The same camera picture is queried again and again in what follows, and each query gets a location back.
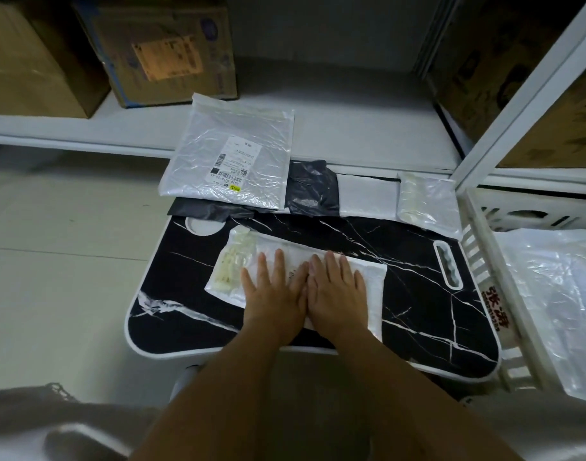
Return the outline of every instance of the person's right hand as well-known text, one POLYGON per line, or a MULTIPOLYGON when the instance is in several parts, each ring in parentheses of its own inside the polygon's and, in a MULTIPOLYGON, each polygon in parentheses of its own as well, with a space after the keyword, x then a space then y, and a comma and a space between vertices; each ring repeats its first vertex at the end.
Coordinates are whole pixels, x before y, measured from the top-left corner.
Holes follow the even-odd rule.
POLYGON ((339 266, 331 251, 325 264, 318 255, 310 259, 308 316, 315 330, 333 344, 351 328, 367 329, 366 284, 359 271, 353 275, 345 255, 339 266))

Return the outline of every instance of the person's left hand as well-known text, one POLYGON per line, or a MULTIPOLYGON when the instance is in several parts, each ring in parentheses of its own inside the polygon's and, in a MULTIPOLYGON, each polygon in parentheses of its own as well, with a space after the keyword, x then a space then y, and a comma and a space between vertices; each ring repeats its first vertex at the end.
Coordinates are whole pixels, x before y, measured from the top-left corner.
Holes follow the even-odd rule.
POLYGON ((287 284, 284 253, 276 250, 274 273, 270 280, 265 254, 258 256, 257 286, 248 270, 242 269, 241 281, 246 295, 244 327, 275 332, 279 346, 291 343, 301 331, 308 308, 308 263, 302 263, 287 284))

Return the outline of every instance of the hand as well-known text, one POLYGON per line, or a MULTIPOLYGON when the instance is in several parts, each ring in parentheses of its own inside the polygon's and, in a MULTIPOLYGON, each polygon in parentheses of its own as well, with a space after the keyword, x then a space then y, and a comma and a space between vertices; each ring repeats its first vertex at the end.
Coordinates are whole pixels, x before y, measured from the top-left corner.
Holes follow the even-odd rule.
POLYGON ((257 286, 251 280, 248 270, 242 269, 241 280, 246 295, 244 327, 257 327, 275 332, 278 345, 285 346, 304 326, 307 311, 308 263, 299 266, 293 278, 286 283, 284 253, 276 250, 272 280, 267 271, 265 254, 258 255, 257 286))
POLYGON ((315 330, 334 345, 347 329, 367 329, 366 284, 359 271, 351 273, 345 255, 340 256, 340 266, 331 251, 325 254, 325 265, 318 255, 310 259, 308 316, 315 330))

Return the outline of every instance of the floor grout line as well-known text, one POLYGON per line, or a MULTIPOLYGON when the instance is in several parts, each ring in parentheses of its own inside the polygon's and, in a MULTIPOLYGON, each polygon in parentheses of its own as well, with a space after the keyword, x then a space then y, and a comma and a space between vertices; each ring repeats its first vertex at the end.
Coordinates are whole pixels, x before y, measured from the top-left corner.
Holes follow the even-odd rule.
POLYGON ((111 255, 89 255, 89 254, 72 254, 67 252, 54 252, 54 251, 33 251, 31 249, 15 249, 13 247, 0 247, 0 251, 14 251, 14 252, 30 252, 34 254, 57 254, 57 255, 75 255, 77 257, 97 257, 99 259, 116 259, 120 261, 137 261, 147 262, 148 259, 131 259, 129 257, 112 257, 111 255))

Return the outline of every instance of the forearm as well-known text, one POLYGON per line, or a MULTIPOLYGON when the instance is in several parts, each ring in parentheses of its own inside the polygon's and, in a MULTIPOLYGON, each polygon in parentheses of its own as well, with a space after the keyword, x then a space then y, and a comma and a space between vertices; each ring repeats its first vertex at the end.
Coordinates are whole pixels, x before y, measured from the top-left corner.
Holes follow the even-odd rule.
POLYGON ((362 387, 375 458, 519 460, 475 416, 366 330, 335 343, 362 387))
POLYGON ((133 461, 253 459, 277 352, 269 331, 242 329, 170 403, 133 461))

